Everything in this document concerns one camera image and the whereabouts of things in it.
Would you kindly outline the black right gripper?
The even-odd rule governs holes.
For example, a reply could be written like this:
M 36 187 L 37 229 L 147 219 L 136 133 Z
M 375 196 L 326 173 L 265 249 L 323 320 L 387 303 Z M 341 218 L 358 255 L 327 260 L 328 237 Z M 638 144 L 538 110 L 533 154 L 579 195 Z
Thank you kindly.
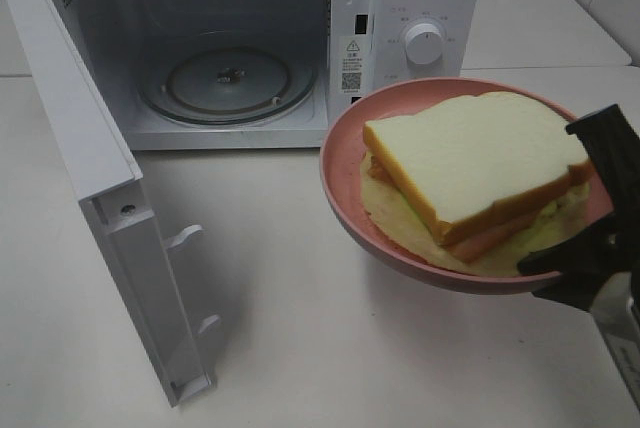
M 523 275 L 563 273 L 531 294 L 589 312 L 615 272 L 630 271 L 639 262 L 639 136 L 616 104 L 580 118 L 566 131 L 582 142 L 612 212 L 559 244 L 529 253 L 517 268 Z

